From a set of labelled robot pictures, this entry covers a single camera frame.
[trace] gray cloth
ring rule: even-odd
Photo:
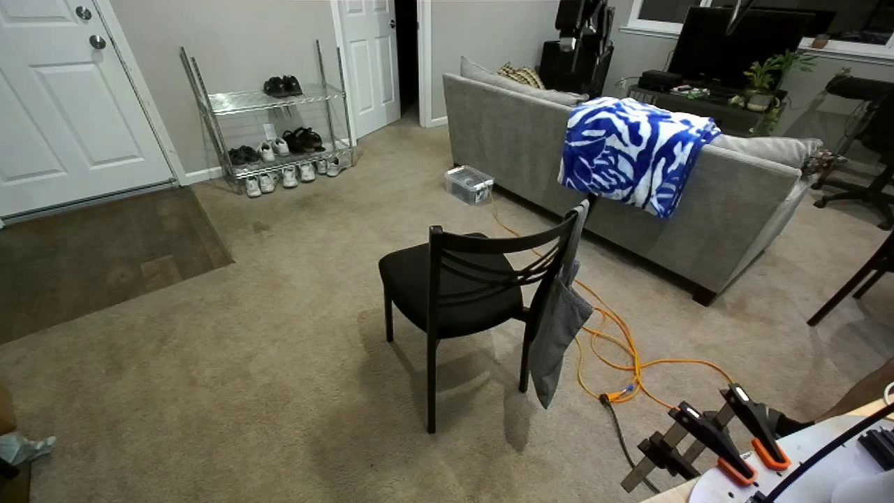
[[[591,215],[591,203],[575,208],[580,221],[568,242],[568,256],[563,261],[560,275],[547,288],[547,299],[536,324],[536,335],[532,342],[528,369],[533,379],[536,401],[543,409],[553,404],[563,374],[563,359],[568,345],[588,324],[592,309],[574,291],[574,281],[580,275],[580,242]]]

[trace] television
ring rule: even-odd
[[[750,88],[753,63],[796,50],[816,22],[799,10],[750,10],[729,35],[733,10],[691,10],[682,27],[669,73],[691,84]]]

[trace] chair backrest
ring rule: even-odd
[[[536,232],[536,235],[519,235],[519,239],[487,239],[487,235],[452,235],[443,226],[430,231],[430,324],[438,320],[443,305],[473,305],[480,299],[489,299],[510,288],[522,285],[550,285],[550,281],[563,268],[575,268],[574,258],[580,251],[580,239],[584,232],[584,221],[591,215],[591,203],[584,200],[575,211],[570,211],[557,226]],[[532,251],[532,261],[526,267],[492,268],[480,256],[519,256]],[[469,281],[475,288],[461,295],[443,295],[443,272],[452,272],[464,281]],[[539,316],[545,305],[545,288],[536,288],[532,309],[518,316]]]

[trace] gray sofa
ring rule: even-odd
[[[581,200],[557,184],[570,105],[457,73],[445,75],[445,98],[457,165],[487,170],[553,215]],[[672,272],[711,305],[775,244],[806,191],[802,169],[708,147],[673,218],[599,203],[588,232]]]

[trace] blue and white blanket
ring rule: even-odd
[[[596,98],[568,122],[560,183],[672,218],[700,152],[719,134],[711,119]]]

